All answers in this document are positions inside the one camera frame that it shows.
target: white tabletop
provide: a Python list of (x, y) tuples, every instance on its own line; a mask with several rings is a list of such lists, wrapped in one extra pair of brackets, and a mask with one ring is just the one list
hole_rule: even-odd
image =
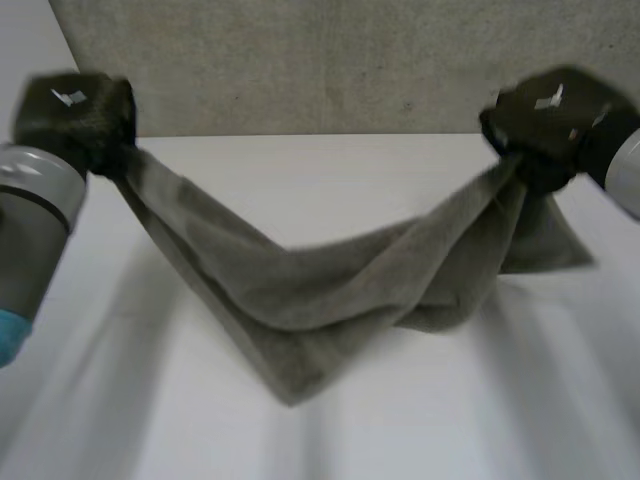
[[(141, 143), (284, 245), (426, 212), (494, 161), (475, 135)], [(640, 227), (586, 179), (559, 201), (598, 268), (503, 279), (451, 334), (394, 329), (291, 409), (91, 179), (35, 334), (0, 376), (2, 393), (43, 377), (0, 479), (636, 478)]]

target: gray wall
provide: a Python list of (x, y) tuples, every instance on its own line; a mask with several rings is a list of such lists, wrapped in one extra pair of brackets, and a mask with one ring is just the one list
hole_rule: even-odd
[(498, 89), (579, 63), (640, 99), (638, 0), (51, 0), (143, 135), (471, 132)]

